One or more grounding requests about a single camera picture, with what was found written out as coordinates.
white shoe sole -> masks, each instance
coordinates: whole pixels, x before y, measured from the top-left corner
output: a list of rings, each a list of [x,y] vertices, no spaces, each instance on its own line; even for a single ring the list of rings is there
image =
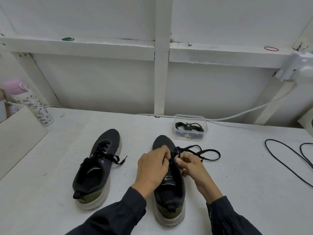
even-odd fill
[[[119,137],[119,147],[118,147],[115,155],[119,156],[121,150],[122,150],[122,139],[121,139],[121,137]],[[109,194],[109,190],[110,190],[110,175],[106,181],[106,184],[104,185],[104,189],[103,189],[102,193],[100,194],[100,196],[98,198],[96,198],[94,201],[92,201],[88,204],[82,204],[78,200],[75,200],[75,204],[78,208],[80,208],[82,210],[96,209],[96,208],[100,207],[103,204],[103,202],[106,200],[106,198],[108,197],[108,194]]]
[[[158,223],[160,223],[161,225],[164,225],[167,227],[173,227],[173,226],[180,224],[184,220],[185,213],[186,213],[185,202],[184,202],[183,207],[182,207],[182,212],[174,219],[164,218],[163,215],[161,214],[161,212],[158,210],[156,203],[157,202],[154,199],[153,200],[153,213],[154,213],[154,217],[156,218],[156,221]]]

water bottle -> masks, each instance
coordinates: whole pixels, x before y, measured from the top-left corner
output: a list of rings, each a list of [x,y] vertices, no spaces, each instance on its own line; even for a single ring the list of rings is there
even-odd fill
[[[26,105],[29,108],[42,126],[46,127],[54,122],[53,117],[23,80],[14,79],[7,81],[3,83],[3,86],[6,92],[10,94],[18,104]]]

shoe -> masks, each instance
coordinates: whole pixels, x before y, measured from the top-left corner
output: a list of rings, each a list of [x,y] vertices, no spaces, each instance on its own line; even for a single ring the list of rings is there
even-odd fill
[[[97,139],[73,181],[77,207],[92,210],[103,204],[109,193],[112,163],[122,165],[126,159],[119,163],[121,149],[122,141],[116,129],[109,129]]]
[[[158,149],[166,145],[170,152],[171,158],[169,160],[170,164],[168,166],[168,172],[165,175],[161,184],[155,189],[153,202],[153,213],[156,220],[164,226],[176,226],[180,224],[185,218],[185,182],[178,164],[175,162],[174,158],[182,152],[189,152],[198,156],[201,161],[216,161],[220,159],[221,154],[219,151],[214,149],[202,150],[199,145],[192,145],[186,148],[176,147],[175,144],[170,140],[170,138],[165,135],[160,135],[157,137],[153,143],[152,150]],[[200,151],[195,153],[190,150],[192,147],[200,148]],[[217,159],[208,159],[202,157],[201,154],[213,151],[218,154]]]

table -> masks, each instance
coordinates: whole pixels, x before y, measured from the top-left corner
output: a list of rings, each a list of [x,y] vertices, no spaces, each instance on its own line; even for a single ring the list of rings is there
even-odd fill
[[[94,141],[115,128],[122,138],[122,166],[112,166],[109,195],[100,207],[119,201],[135,181],[137,161],[151,150],[160,134],[180,147],[196,144],[176,140],[173,119],[121,113],[49,108],[55,122],[49,133],[0,181],[1,234],[65,234],[83,223],[93,211],[81,211],[72,198],[72,182]],[[221,152],[220,160],[204,162],[205,168],[232,203],[263,235],[312,234],[313,190],[277,162],[264,147],[268,138],[280,140],[299,151],[313,138],[298,128],[208,122],[209,132],[199,144],[202,149]],[[313,182],[312,171],[290,150],[275,142],[269,147],[305,180]],[[311,146],[304,154],[313,159]],[[214,158],[214,153],[205,154]],[[204,199],[191,178],[186,184],[186,217],[176,227],[159,225],[147,213],[132,234],[211,234]]]

black shirt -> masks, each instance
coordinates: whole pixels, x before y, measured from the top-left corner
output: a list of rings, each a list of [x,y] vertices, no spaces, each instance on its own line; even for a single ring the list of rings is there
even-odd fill
[[[130,187],[120,202],[104,207],[67,235],[129,235],[146,213],[146,201]],[[262,235],[237,214],[226,196],[208,205],[213,235]]]

